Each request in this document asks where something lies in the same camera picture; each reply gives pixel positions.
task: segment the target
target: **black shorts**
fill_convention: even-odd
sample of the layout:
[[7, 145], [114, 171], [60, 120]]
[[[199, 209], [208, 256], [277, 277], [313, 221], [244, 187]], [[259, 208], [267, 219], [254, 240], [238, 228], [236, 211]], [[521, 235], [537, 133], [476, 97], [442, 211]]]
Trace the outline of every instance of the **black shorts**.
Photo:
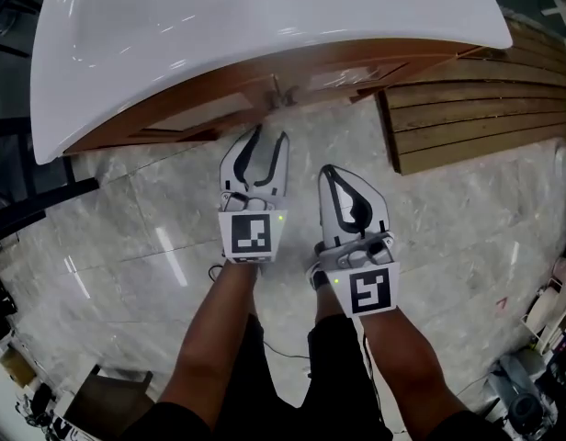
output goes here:
[[264, 436], [276, 430], [278, 435], [392, 438], [381, 421], [350, 319], [344, 315], [325, 318], [308, 335], [311, 384], [300, 408], [277, 396], [266, 363], [263, 335], [260, 322], [250, 315], [214, 435]]

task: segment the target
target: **white sink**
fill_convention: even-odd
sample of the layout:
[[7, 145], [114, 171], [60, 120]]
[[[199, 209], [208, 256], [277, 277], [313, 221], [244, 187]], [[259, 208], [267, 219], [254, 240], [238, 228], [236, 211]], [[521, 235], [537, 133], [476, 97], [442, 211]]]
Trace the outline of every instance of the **white sink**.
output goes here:
[[45, 0], [31, 75], [36, 159], [210, 70], [370, 38], [512, 44], [495, 0]]

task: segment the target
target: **vanity cabinet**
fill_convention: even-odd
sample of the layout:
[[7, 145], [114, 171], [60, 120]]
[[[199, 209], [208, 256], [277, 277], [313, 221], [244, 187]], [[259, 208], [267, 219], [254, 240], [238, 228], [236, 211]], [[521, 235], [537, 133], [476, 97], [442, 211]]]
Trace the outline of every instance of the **vanity cabinet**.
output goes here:
[[402, 83], [477, 46], [441, 40], [350, 40], [234, 63], [129, 107], [65, 153], [112, 146], [211, 141], [269, 113], [326, 99], [360, 97]]

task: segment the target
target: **tile floor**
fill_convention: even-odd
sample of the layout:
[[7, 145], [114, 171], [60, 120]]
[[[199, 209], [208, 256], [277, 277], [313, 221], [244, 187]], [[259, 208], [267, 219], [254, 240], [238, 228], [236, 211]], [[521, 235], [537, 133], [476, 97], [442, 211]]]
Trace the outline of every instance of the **tile floor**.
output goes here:
[[[525, 342], [519, 318], [565, 239], [566, 188], [552, 163], [560, 141], [401, 177], [386, 158], [372, 100], [276, 115], [261, 142], [272, 148], [281, 130], [291, 139], [289, 222], [255, 292], [272, 346], [307, 354], [315, 298], [303, 267], [322, 237], [316, 178], [327, 163], [362, 175], [387, 199], [402, 265], [399, 303], [454, 392]], [[73, 385], [82, 355], [150, 369], [153, 395], [163, 389], [210, 285], [208, 268], [222, 261], [219, 164], [236, 137], [78, 158], [77, 174], [95, 175], [101, 189], [49, 209], [3, 256], [1, 276], [20, 308], [17, 341], [59, 390]], [[270, 154], [259, 151], [255, 172]], [[301, 404], [306, 362], [267, 356], [279, 395]], [[388, 426], [399, 432], [395, 402], [379, 385]]]

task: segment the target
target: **forearm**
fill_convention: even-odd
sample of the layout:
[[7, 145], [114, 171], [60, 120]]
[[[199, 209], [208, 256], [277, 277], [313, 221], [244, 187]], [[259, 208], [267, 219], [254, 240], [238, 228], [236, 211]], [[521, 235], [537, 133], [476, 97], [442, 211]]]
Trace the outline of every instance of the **forearm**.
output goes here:
[[226, 262], [189, 325], [160, 401], [185, 406], [213, 427], [253, 299], [256, 266]]
[[436, 353], [400, 310], [361, 317], [371, 354], [413, 440], [465, 406], [448, 389]]

